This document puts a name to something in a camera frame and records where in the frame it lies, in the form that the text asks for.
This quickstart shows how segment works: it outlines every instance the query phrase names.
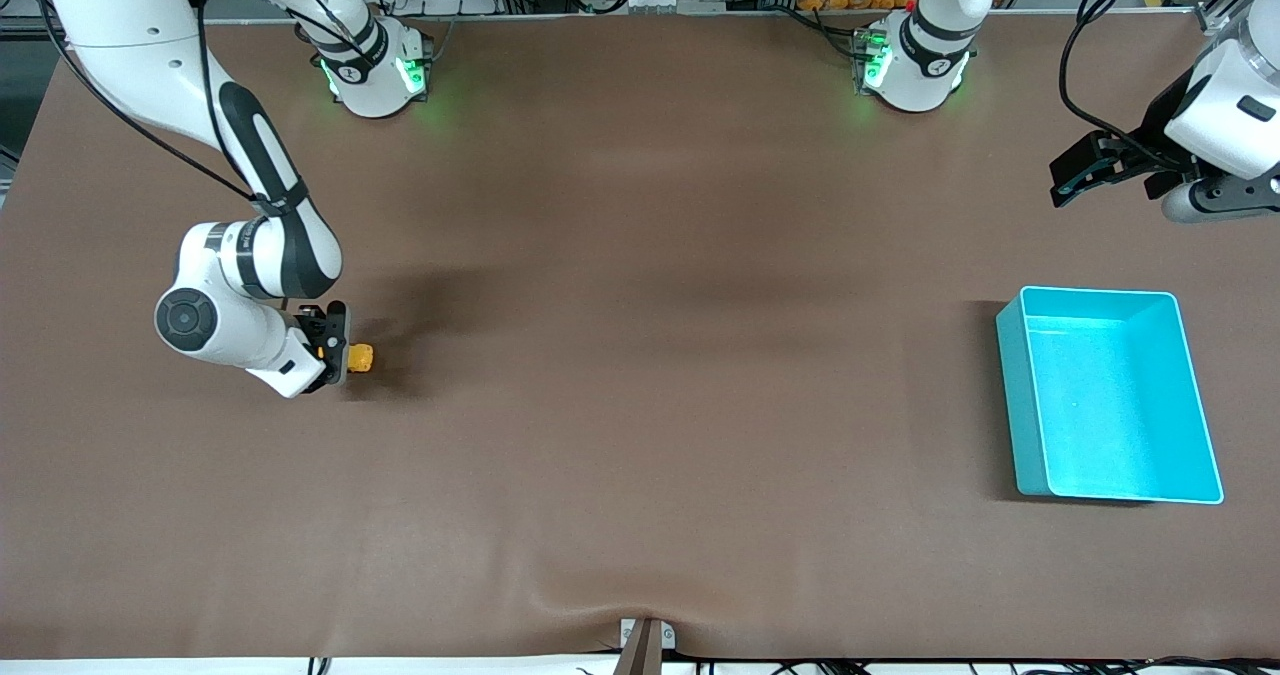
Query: teal plastic bin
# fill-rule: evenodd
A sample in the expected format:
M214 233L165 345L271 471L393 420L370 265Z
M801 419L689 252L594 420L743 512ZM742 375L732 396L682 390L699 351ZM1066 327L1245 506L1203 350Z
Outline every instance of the teal plastic bin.
M996 329L1020 492L1222 502L1174 296L1029 286Z

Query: yellow block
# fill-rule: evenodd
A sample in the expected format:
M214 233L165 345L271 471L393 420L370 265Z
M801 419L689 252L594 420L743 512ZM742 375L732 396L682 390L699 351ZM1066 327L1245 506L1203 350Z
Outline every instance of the yellow block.
M374 369L374 346L356 343L347 351L347 371L367 373Z

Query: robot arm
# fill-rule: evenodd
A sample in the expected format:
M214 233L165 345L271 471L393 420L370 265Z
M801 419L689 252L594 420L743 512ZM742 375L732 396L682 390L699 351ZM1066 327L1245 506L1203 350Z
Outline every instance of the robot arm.
M909 113L942 105L960 86L969 42L991 12L992 0L918 0L910 13L895 12L870 26L883 31L888 60L864 65L865 90Z
M338 241L257 99L202 50L188 1L54 1L86 77L108 100L223 150L252 190L257 218L205 223L183 238L174 284L156 305L160 337L197 360L246 369L285 397L340 382L346 338L329 357L314 342L333 334L324 315L298 319L260 302L324 295L342 272Z
M1088 133L1050 165L1061 207L1079 193L1147 175L1170 220L1280 213L1280 0L1254 0L1147 108L1130 140Z
M269 0L288 10L320 54L334 95L356 115L383 118L425 97L422 33L375 18L365 0Z

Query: brown table surface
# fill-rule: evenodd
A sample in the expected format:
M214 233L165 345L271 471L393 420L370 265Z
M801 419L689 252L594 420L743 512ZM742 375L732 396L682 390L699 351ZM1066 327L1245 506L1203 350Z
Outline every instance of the brown table surface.
M0 656L591 651L637 614L714 657L1280 655L1280 220L1055 211L1068 28L992 18L906 115L782 18L466 23L376 122L288 28L216 32L378 348L292 402L151 324L186 229L250 210L60 73L0 214ZM1133 124L1199 44L1108 15L1080 100ZM1028 283L1179 296L1224 505L1016 494Z

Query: green led light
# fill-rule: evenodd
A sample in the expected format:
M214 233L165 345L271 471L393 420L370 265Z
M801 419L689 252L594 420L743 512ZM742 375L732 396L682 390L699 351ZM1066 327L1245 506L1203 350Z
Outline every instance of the green led light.
M422 65L415 63L413 60L404 61L397 58L396 69L399 70L404 87L407 87L410 92L422 91Z
M888 67L892 63L892 47L886 45L881 49L879 55L867 61L867 74L863 78L864 86L879 87L884 82L884 73L888 72Z
M965 56L960 60L960 64L956 65L956 77L954 81L951 81L951 90L960 87L960 81L964 78L964 67L968 64L969 64L969 55L965 54Z
M320 60L320 69L324 70L324 77L329 81L329 92L333 92L333 96L338 97L338 83L333 82L333 73L329 72L329 64Z

